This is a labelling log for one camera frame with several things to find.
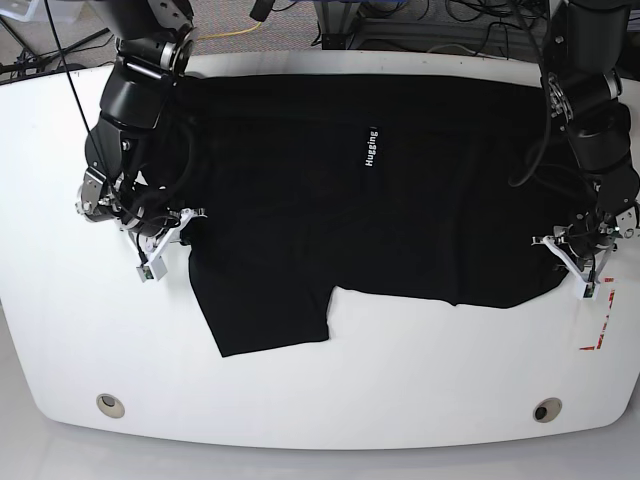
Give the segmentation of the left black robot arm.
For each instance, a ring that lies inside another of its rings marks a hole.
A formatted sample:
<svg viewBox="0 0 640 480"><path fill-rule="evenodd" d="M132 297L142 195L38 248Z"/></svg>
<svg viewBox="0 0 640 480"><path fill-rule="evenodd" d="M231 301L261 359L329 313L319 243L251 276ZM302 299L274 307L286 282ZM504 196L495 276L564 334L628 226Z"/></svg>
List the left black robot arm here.
<svg viewBox="0 0 640 480"><path fill-rule="evenodd" d="M593 200L571 225L536 237L573 275L577 295L592 299L619 240L639 235L639 174L632 164L631 117L621 103L616 63L624 46L629 1L562 1L547 13L542 43L531 44L545 95L543 137L510 184L534 176L559 129L578 164L578 177Z"/></svg>

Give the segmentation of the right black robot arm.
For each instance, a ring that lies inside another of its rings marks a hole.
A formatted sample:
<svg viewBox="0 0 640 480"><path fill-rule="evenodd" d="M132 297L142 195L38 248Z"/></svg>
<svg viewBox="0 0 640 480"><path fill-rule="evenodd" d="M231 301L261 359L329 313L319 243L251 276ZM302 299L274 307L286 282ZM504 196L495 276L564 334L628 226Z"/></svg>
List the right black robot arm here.
<svg viewBox="0 0 640 480"><path fill-rule="evenodd" d="M90 222L114 221L132 242L145 280L202 211L183 193L197 164L194 128L171 99L196 40L188 1L93 1L115 38L116 59L87 133L87 167L76 208Z"/></svg>

